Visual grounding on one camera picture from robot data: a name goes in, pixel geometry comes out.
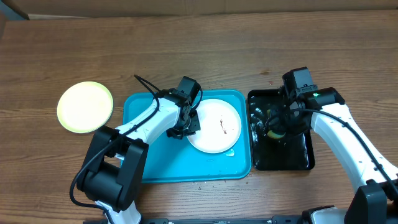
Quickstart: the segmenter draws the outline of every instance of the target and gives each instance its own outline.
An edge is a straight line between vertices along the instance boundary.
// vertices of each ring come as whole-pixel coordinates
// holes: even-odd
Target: wood grain tabletop
[[[247,96],[281,86],[285,72],[303,66],[319,88],[339,91],[359,127],[398,165],[396,10],[7,22],[0,41],[0,222],[102,218],[68,197],[92,137],[68,132],[57,120],[68,87],[82,81],[108,87],[114,113],[107,125],[115,128],[127,97],[146,91],[134,74],[159,88],[175,87],[186,75],[206,90]],[[311,171],[253,169],[240,180],[143,185],[137,208],[146,218],[181,219],[348,207],[348,176],[312,134]]]

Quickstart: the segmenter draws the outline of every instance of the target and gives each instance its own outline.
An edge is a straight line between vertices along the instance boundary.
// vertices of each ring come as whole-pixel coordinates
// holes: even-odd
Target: round yellow disc
[[[112,110],[112,95],[105,86],[96,82],[81,82],[61,96],[57,116],[67,130],[88,133],[104,125]]]

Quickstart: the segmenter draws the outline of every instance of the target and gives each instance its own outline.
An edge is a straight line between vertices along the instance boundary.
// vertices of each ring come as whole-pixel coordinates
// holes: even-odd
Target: blue object in corner
[[[168,138],[163,133],[152,145],[142,177],[142,183],[240,179],[251,170],[251,150],[246,101],[237,90],[205,90],[203,99],[219,99],[231,104],[239,113],[242,132],[236,144],[228,151],[209,154],[193,147],[187,138]],[[131,121],[152,103],[150,93],[136,93],[124,104],[123,124]]]

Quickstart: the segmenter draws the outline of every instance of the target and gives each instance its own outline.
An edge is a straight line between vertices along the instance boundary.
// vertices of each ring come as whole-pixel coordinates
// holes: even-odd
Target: round white plate
[[[200,131],[187,137],[195,148],[207,153],[224,152],[239,139],[241,117],[229,103],[217,99],[203,100],[197,111]]]
[[[67,130],[88,133],[104,125],[112,110],[112,95],[105,86],[96,82],[81,82],[61,96],[57,116]]]

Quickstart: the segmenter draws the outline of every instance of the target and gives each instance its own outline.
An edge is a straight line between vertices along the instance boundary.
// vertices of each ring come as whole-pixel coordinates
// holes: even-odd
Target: black container
[[[272,139],[265,133],[267,110],[283,106],[278,90],[252,90],[248,94],[249,131],[253,164],[257,170],[310,170],[315,165],[310,131]]]

